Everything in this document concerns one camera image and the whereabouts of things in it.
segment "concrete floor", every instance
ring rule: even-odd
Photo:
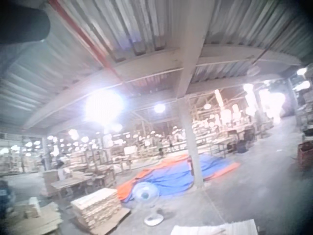
[[[301,142],[294,117],[283,119],[269,132],[271,136],[255,142],[248,152],[227,156],[241,163],[238,169],[206,182],[202,190],[192,188],[182,195],[160,198],[157,207],[165,220],[157,227],[144,225],[149,211],[131,203],[131,215],[112,234],[169,235],[175,225],[219,225],[252,218],[267,235],[299,234],[312,212],[313,174],[301,172],[292,159]],[[38,196],[43,185],[37,174],[8,179],[18,200]],[[63,215],[62,234],[85,234],[70,217]]]

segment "wooden table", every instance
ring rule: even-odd
[[[75,186],[75,185],[82,185],[84,187],[85,193],[87,195],[88,191],[87,191],[87,188],[86,188],[86,182],[88,180],[90,180],[90,179],[92,179],[91,176],[85,176],[83,179],[68,178],[68,179],[65,179],[65,180],[60,180],[60,181],[57,181],[57,182],[53,182],[51,184],[51,186],[54,187],[58,191],[58,195],[59,195],[60,199],[62,199],[61,191],[63,189],[70,188],[70,187]]]

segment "red crate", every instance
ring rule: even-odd
[[[313,141],[306,141],[298,145],[298,162],[301,168],[313,166]]]

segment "standing fan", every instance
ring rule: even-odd
[[[155,226],[161,223],[164,217],[158,214],[155,208],[155,203],[159,197],[158,188],[151,183],[142,182],[135,185],[133,189],[133,196],[135,201],[149,206],[151,213],[144,219],[144,223],[149,226]]]

